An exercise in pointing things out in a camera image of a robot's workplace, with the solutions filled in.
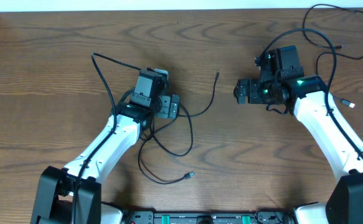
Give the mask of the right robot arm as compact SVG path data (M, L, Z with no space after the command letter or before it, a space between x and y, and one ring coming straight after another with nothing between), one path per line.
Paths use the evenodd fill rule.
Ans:
M304 75L294 45L273 49L256 60L260 77L239 79L239 104L285 105L311 133L326 156L337 185L326 203L294 208L285 223L363 223L363 141L338 110L318 75Z

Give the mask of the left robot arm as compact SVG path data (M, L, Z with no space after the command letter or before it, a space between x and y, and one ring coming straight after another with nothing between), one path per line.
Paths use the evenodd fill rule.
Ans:
M102 132L73 161L40 176L31 223L121 223L123 212L101 200L101 188L122 155L153 118L174 118L178 96L167 94L169 75L140 70L129 102L117 104Z

